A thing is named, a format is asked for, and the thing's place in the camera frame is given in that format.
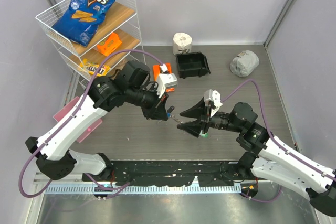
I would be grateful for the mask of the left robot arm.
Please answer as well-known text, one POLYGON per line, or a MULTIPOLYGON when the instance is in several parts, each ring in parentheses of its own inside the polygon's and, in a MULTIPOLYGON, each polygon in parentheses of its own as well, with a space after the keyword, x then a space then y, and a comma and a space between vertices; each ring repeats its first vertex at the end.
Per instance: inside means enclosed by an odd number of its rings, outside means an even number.
POLYGON ((177 78, 169 72, 161 73, 148 89, 149 79, 149 67, 136 60, 128 61, 114 78, 95 78, 57 125, 45 135, 26 141, 29 151, 37 158, 39 170, 51 180, 70 173, 86 173, 101 181, 110 179, 113 165, 104 154, 79 153, 70 147, 94 122, 124 103, 140 107, 146 119, 168 120, 166 88, 176 85, 177 78))

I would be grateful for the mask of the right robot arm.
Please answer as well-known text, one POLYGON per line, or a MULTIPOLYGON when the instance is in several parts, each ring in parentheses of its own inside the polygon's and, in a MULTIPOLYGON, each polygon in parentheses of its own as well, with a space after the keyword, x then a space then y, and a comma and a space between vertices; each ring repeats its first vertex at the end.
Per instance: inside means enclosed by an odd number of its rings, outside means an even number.
POLYGON ((252 107, 238 102, 230 113, 221 112, 212 101, 200 101, 180 116, 192 122, 177 127, 195 137, 210 128, 238 133, 236 141, 246 150, 247 161, 238 164, 238 174, 271 180, 303 198, 321 213, 335 217, 335 170, 291 148, 256 122, 252 107))

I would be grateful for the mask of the green key tag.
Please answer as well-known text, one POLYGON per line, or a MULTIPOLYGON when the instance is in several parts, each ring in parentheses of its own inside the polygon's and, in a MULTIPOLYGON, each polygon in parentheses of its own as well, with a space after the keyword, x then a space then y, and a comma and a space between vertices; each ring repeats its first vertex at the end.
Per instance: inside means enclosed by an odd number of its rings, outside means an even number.
POLYGON ((200 135, 201 137, 204 137, 204 138, 208 137, 208 133, 202 133, 202 132, 200 132, 199 135, 200 135))

